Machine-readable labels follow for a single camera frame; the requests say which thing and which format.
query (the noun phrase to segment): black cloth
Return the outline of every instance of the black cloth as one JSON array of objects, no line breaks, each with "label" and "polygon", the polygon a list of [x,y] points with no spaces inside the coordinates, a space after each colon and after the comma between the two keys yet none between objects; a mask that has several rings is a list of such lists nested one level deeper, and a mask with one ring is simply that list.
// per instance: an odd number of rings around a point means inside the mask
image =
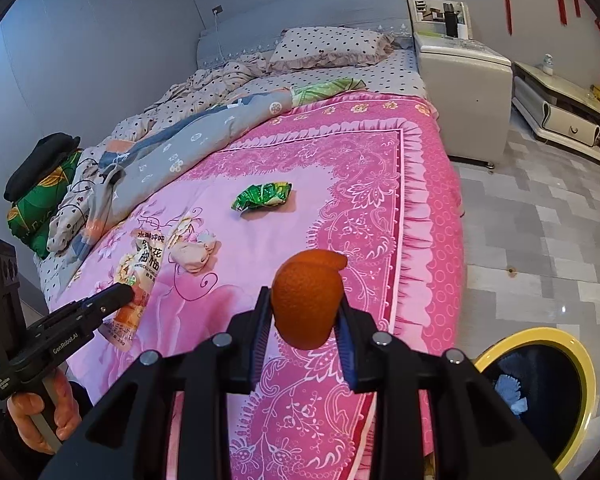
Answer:
[{"label": "black cloth", "polygon": [[[70,384],[84,418],[92,408],[91,400],[80,384]],[[28,447],[9,413],[0,410],[0,480],[36,480],[51,458]]]},{"label": "black cloth", "polygon": [[4,199],[17,202],[49,175],[80,144],[80,137],[57,133],[40,139],[31,154],[9,177]]}]

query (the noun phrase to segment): bed sheet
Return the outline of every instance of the bed sheet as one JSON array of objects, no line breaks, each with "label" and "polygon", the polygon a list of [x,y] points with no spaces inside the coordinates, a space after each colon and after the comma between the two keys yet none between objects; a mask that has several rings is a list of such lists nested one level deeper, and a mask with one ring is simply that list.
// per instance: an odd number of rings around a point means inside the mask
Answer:
[{"label": "bed sheet", "polygon": [[339,77],[360,78],[371,92],[427,97],[424,81],[418,73],[414,51],[397,49],[387,59],[372,66],[311,68],[288,74],[259,77],[232,92],[226,101],[229,102],[240,95],[269,92],[281,87],[322,83]]},{"label": "bed sheet", "polygon": [[[285,205],[230,209],[248,185],[281,180],[294,186]],[[224,330],[283,261],[314,247],[347,255],[342,277],[353,307],[413,349],[440,354],[454,342],[461,303],[460,207],[425,100],[362,91],[295,108],[208,156],[99,242],[52,310],[110,285],[138,228],[184,240],[208,230],[218,240],[198,274],[166,254],[131,350],[97,333],[71,357],[72,371],[97,401],[143,351],[178,354]],[[354,396],[344,383],[333,337],[298,351],[272,330],[256,391],[228,399],[234,478],[363,478],[373,406],[373,396]],[[425,411],[425,452],[430,428]],[[172,433],[168,478],[176,450]]]}]

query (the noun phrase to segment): gray headboard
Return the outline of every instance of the gray headboard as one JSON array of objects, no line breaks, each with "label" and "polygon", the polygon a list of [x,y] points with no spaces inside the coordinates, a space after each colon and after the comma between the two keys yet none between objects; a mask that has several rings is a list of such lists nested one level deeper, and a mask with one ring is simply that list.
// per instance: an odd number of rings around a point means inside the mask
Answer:
[{"label": "gray headboard", "polygon": [[282,30],[311,25],[368,28],[413,41],[407,0],[281,0],[219,23],[218,32],[203,30],[198,68],[215,68],[242,54],[274,50]]}]

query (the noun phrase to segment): orange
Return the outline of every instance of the orange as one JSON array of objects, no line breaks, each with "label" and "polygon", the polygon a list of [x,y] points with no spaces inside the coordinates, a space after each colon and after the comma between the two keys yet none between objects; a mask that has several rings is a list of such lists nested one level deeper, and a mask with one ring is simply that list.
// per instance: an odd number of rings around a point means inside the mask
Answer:
[{"label": "orange", "polygon": [[324,249],[302,251],[280,266],[271,306],[282,339],[300,350],[327,341],[344,294],[338,271],[346,266],[346,256]]}]

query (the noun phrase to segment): tiled floor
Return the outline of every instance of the tiled floor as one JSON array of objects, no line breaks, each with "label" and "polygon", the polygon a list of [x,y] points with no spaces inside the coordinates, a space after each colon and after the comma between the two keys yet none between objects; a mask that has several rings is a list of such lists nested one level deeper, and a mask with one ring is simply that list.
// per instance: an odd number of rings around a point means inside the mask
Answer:
[{"label": "tiled floor", "polygon": [[455,163],[467,263],[458,346],[475,357],[533,326],[578,337],[593,360],[599,398],[563,474],[571,480],[600,448],[600,166],[536,141],[515,110],[507,140],[493,174]]}]

